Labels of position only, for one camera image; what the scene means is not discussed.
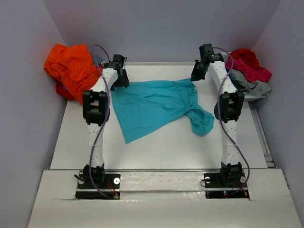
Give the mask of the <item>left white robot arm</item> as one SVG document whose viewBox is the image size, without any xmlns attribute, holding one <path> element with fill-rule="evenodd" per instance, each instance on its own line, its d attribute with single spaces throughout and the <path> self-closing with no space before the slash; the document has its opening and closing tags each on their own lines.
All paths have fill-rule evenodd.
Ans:
<svg viewBox="0 0 304 228">
<path fill-rule="evenodd" d="M 90 151 L 81 178 L 95 188 L 105 183 L 103 134 L 110 115 L 110 91 L 127 88 L 130 84 L 124 68 L 125 60 L 126 57 L 115 54 L 113 60 L 98 69 L 100 77 L 93 87 L 83 92 L 83 118 L 88 127 Z"/>
</svg>

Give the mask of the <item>teal t shirt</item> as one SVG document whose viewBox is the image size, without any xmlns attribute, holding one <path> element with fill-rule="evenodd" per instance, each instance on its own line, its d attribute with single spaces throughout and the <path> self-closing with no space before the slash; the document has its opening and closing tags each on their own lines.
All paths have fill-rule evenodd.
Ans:
<svg viewBox="0 0 304 228">
<path fill-rule="evenodd" d="M 198 92 L 188 79 L 131 82 L 112 92 L 112 105 L 126 143 L 131 143 L 186 116 L 198 136 L 210 133 L 214 116 L 198 103 Z"/>
</svg>

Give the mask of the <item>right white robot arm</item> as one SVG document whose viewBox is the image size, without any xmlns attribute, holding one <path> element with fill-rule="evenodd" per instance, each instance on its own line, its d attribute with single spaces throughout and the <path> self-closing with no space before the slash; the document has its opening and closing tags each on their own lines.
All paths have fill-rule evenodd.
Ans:
<svg viewBox="0 0 304 228">
<path fill-rule="evenodd" d="M 218 172 L 204 174 L 206 188 L 233 188 L 244 177 L 241 164 L 242 152 L 237 144 L 237 123 L 241 115 L 245 95 L 238 91 L 226 70 L 221 53 L 215 53 L 211 44 L 199 47 L 200 60 L 195 61 L 191 81 L 204 80 L 210 74 L 218 89 L 214 107 L 215 118 L 219 121 L 222 134 L 222 159 Z"/>
</svg>

